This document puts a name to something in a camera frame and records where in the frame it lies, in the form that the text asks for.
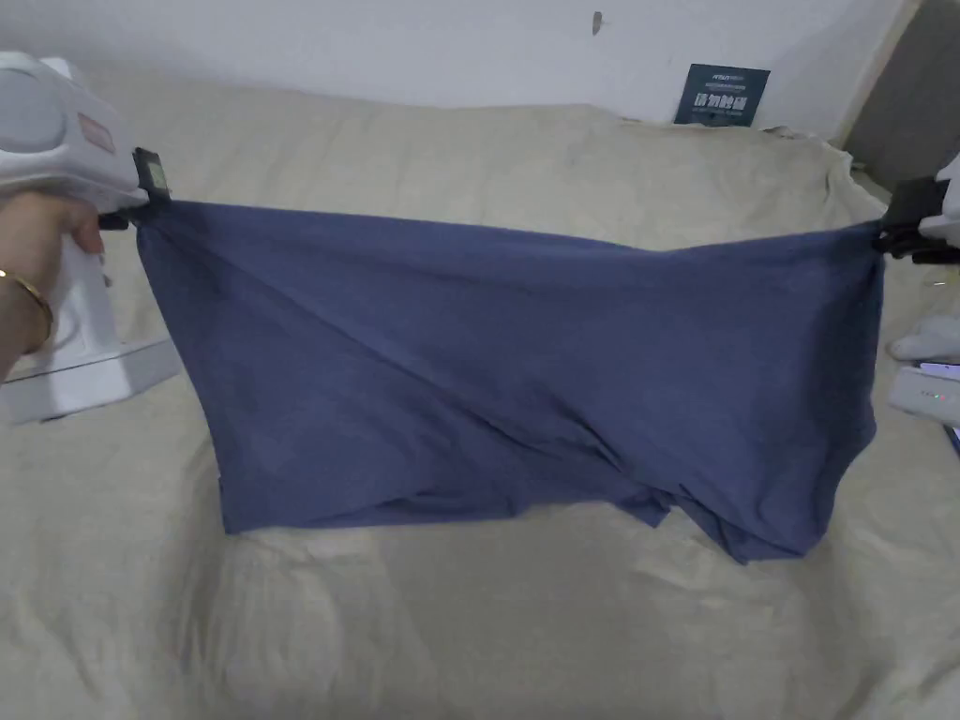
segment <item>white wall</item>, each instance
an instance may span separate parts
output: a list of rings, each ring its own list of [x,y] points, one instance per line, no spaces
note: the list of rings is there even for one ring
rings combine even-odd
[[[0,0],[0,46],[441,106],[669,122],[692,62],[772,71],[756,124],[833,137],[904,0]],[[611,24],[590,34],[594,10]]]

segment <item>gold bracelet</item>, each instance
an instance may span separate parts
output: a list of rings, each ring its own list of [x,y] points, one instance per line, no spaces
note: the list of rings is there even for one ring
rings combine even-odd
[[[50,303],[47,302],[46,298],[40,294],[40,291],[34,287],[33,283],[28,282],[19,275],[14,275],[13,273],[0,270],[0,278],[3,277],[8,280],[12,280],[15,284],[23,288],[24,292],[27,293],[27,295],[29,295],[40,308],[40,312],[43,313],[43,320],[47,323],[47,330],[43,335],[43,340],[27,350],[26,354],[29,355],[31,352],[36,352],[42,348],[43,345],[50,339],[50,335],[54,331],[54,311],[50,309]]]

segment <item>blue cloth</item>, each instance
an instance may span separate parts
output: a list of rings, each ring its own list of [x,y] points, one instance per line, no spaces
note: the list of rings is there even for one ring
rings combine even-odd
[[[175,202],[138,245],[228,532],[606,500],[746,562],[808,551],[874,435],[875,235],[644,252]]]

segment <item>white plastic casing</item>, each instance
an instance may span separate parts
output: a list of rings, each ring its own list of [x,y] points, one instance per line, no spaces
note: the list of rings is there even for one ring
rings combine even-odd
[[[147,202],[120,116],[61,59],[0,53],[0,203],[38,189],[81,198],[101,213]],[[0,386],[0,419],[44,420],[140,393],[180,371],[169,339],[117,338],[101,258],[64,238],[51,304],[53,339]]]
[[[927,237],[938,237],[960,248],[960,155],[937,173],[937,180],[948,180],[944,209],[940,215],[924,218],[920,232]]]
[[[960,427],[960,379],[956,377],[920,368],[900,368],[890,389],[889,402],[908,413]]]

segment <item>mattress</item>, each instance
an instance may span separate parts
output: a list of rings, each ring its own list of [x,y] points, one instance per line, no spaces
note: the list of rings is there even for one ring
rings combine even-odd
[[[589,107],[437,110],[104,73],[177,197],[572,234],[649,250],[882,207],[812,138]],[[163,331],[131,233],[128,339]],[[884,341],[922,305],[891,262]],[[710,358],[704,357],[704,372]],[[960,704],[960,459],[887,408],[798,562],[741,566],[682,513],[227,537],[181,375],[0,435],[0,698],[43,718],[944,718]]]

